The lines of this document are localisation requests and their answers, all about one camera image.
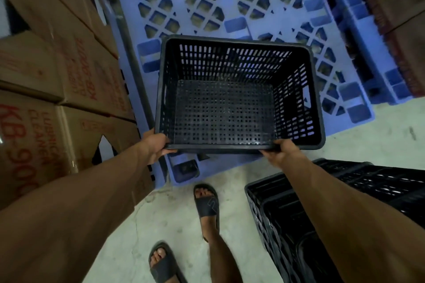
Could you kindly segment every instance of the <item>person's right arm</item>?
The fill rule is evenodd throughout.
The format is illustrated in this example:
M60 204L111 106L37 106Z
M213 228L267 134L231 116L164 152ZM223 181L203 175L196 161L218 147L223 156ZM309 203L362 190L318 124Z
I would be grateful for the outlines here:
M425 282L425 230L313 164L291 140L264 152L298 195L344 282Z

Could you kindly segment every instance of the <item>person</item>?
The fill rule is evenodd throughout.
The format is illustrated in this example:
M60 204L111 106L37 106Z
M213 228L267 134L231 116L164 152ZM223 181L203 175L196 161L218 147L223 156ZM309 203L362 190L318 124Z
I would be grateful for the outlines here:
M0 211L0 281L81 282L142 169L170 152L166 142L151 131L120 155ZM262 153L286 174L345 282L425 282L425 230L311 163L291 140L276 143L280 152ZM193 193L212 283L242 282L219 233L218 194L207 184ZM165 242L154 245L148 261L156 282L186 282Z

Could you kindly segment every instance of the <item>sandal strap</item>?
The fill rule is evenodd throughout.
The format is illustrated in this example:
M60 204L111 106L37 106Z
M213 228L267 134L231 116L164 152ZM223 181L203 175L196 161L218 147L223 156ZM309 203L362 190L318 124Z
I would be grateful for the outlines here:
M177 274L177 263L172 255L167 254L152 266L151 274L156 283L165 283Z
M215 196L196 198L195 204L199 218L218 214L218 199Z

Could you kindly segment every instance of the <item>gray floor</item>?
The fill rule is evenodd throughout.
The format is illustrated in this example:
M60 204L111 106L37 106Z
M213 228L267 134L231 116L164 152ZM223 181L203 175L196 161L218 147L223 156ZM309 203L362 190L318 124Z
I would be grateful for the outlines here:
M425 169L425 99L377 105L375 113L375 121L330 136L323 149L307 155ZM247 183L277 171L261 159L208 179L220 197L221 234L246 283L282 281L260 243L243 190ZM147 259L159 240L171 246L189 282L210 282L208 246L201 236L192 186L166 186L141 202L109 237L85 283L153 283Z

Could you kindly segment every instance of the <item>perforated crate bottom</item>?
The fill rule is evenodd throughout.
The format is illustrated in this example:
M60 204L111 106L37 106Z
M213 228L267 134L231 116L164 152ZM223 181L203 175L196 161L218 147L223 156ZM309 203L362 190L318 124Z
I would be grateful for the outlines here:
M271 85L178 81L175 144L270 145L274 139Z

